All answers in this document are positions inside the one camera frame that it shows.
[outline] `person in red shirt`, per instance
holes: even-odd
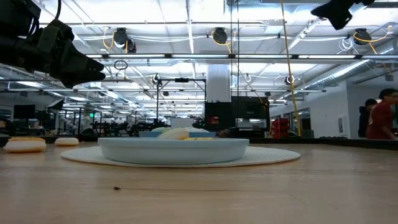
[[[382,101],[371,111],[366,138],[372,140],[397,140],[391,131],[394,119],[391,105],[398,102],[398,91],[385,89],[380,92],[379,98]]]

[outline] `light blue bowl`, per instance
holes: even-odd
[[[139,131],[140,138],[157,138],[162,132],[160,131]],[[214,138],[216,133],[189,133],[190,138]]]

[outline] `desk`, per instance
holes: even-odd
[[[93,143],[81,146],[92,146]],[[0,149],[1,223],[397,223],[398,153],[266,145],[302,158],[269,166],[136,169]]]

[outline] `ceiling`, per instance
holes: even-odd
[[[44,27],[56,14],[57,1],[41,0],[40,3],[39,0],[33,1],[42,8],[40,26]],[[285,54],[284,37],[288,38],[290,45],[297,35],[303,34],[303,31],[309,27],[311,28],[302,38],[292,44],[289,53],[335,55],[358,52],[358,54],[370,54],[369,45],[351,44],[352,39],[345,40],[347,35],[352,35],[357,28],[366,28],[373,39],[380,39],[385,36],[387,27],[390,26],[389,35],[374,43],[377,48],[392,40],[398,32],[395,22],[398,20],[396,8],[356,7],[353,9],[352,21],[344,29],[334,30],[329,21],[318,21],[310,13],[311,9],[327,1],[286,0],[291,4],[287,4],[285,8],[287,21],[285,33],[279,1],[270,1],[275,4],[262,4],[260,0],[241,0],[239,2],[239,24],[237,23],[236,7],[226,6],[224,0],[62,0],[60,20],[72,27],[75,34],[73,43],[84,54],[123,54],[123,50],[116,46],[113,45],[109,49],[103,43],[105,41],[107,46],[111,45],[111,36],[117,27],[127,28],[129,37],[137,46],[138,54],[228,54],[229,50],[225,45],[215,44],[211,35],[209,38],[207,37],[207,34],[211,34],[215,27],[226,29],[229,36],[228,42],[232,41],[231,51],[234,54]],[[104,70],[107,79],[115,79],[118,70],[113,67],[113,61],[103,62],[109,65],[108,69]],[[105,101],[122,103],[120,101],[122,98],[130,103],[139,103],[139,110],[146,113],[148,110],[145,108],[153,107],[153,103],[155,103],[154,92],[116,92],[116,90],[118,88],[151,89],[153,88],[152,77],[155,74],[161,78],[207,78],[208,65],[214,63],[211,60],[169,59],[152,59],[150,61],[135,59],[130,62],[129,67],[119,72],[117,77],[118,80],[126,77],[130,82],[104,82],[77,88],[95,87],[115,90],[119,96],[117,100],[108,100],[108,96],[98,96],[95,92],[88,92],[86,96],[97,103]],[[293,62],[291,69],[292,74],[296,78],[299,77],[296,79],[296,85],[301,85],[339,64],[327,60]],[[249,83],[255,89],[286,88],[284,78],[289,75],[289,70],[285,61],[276,63],[245,61],[239,63],[239,68],[243,74],[248,74],[251,77]],[[233,75],[237,74],[237,69],[234,69]],[[249,88],[242,76],[240,84],[241,88]],[[192,105],[186,105],[187,101],[164,101],[164,103],[174,101],[176,105],[165,104],[162,106],[160,114],[201,114],[204,92],[199,91],[197,84],[170,82],[166,88],[196,88],[198,91],[170,92],[166,98],[189,99],[189,103]],[[113,107],[120,110],[126,109],[126,107]]]

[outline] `white ceiling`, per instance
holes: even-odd
[[[57,0],[41,0],[40,1],[46,10],[42,10],[40,23],[45,26],[49,23],[56,13]],[[124,23],[122,27],[127,27],[127,32],[131,36],[140,36],[140,38],[133,38],[137,45],[137,53],[185,53],[190,54],[190,42],[188,40],[188,25],[186,24],[187,8],[185,0],[63,0],[60,20],[69,24],[73,28],[76,39],[73,42],[77,49],[85,54],[105,54],[107,50],[111,54],[123,53],[121,49],[113,47],[106,49],[103,45],[102,36],[106,27],[109,27],[106,35],[111,35],[118,26],[115,23]],[[189,0],[189,13],[191,17],[193,50],[194,53],[218,53],[228,54],[228,49],[223,45],[216,45],[211,38],[206,38],[206,33],[211,33],[215,27],[224,27],[228,35],[231,29],[237,31],[237,24],[230,24],[231,15],[226,12],[224,14],[224,0]],[[268,40],[261,40],[265,37],[272,37],[278,33],[282,34],[283,27],[281,26],[282,13],[280,8],[273,10],[265,10],[261,8],[242,9],[239,12],[239,35],[242,38],[239,46],[240,54],[281,54],[285,49],[284,39],[272,38]],[[310,14],[308,7],[301,6],[296,9],[295,13],[288,13],[287,20],[287,36],[293,39],[300,33],[308,24],[308,21],[316,19]],[[339,47],[340,39],[327,40],[330,37],[343,38],[347,34],[353,34],[356,28],[367,28],[368,32],[372,34],[373,38],[380,38],[385,35],[385,32],[380,29],[389,22],[398,20],[397,9],[362,9],[354,14],[353,20],[342,30],[334,30],[328,21],[322,21],[314,28],[304,40],[316,39],[317,41],[300,41],[295,47],[290,50],[291,54],[337,54],[341,52]],[[233,15],[233,21],[237,21],[237,15]],[[206,22],[224,22],[222,24],[209,24]],[[245,22],[257,22],[257,24],[245,24]],[[393,26],[391,31],[396,35],[398,26]],[[375,43],[377,47],[393,37],[390,35],[385,40]],[[149,41],[151,38],[169,39],[176,37],[185,39],[178,42],[164,42],[160,40]],[[108,45],[111,44],[111,39],[105,40]],[[238,42],[233,41],[233,52],[238,53]],[[358,52],[369,52],[369,45],[358,46],[354,45]],[[162,63],[161,60],[152,60],[152,62]],[[197,62],[195,66],[197,78],[206,78],[208,62]],[[261,76],[256,78],[252,83],[254,88],[270,87],[281,88],[284,86],[283,78],[289,74],[286,63],[275,63],[267,67],[263,71],[266,63],[240,63],[241,71],[252,76]],[[307,82],[323,72],[337,66],[330,63],[293,63],[291,65],[292,73],[295,77],[300,77],[300,82]],[[192,63],[177,63],[173,66],[137,66],[136,67],[144,76],[147,82],[150,82],[151,75],[158,73],[162,77],[192,77],[193,67]],[[117,72],[110,66],[113,74]],[[139,84],[146,83],[139,76],[137,72],[132,69],[126,70],[126,76],[134,80],[136,84],[129,83],[103,83],[103,87],[108,88],[126,88],[134,87],[140,88]],[[194,88],[193,83],[185,84],[170,84],[173,88]],[[128,100],[137,101],[138,99],[148,98],[143,93],[120,93],[121,96]],[[203,93],[185,93],[190,94],[181,95],[171,93],[171,97],[188,98],[196,96],[203,96]]]

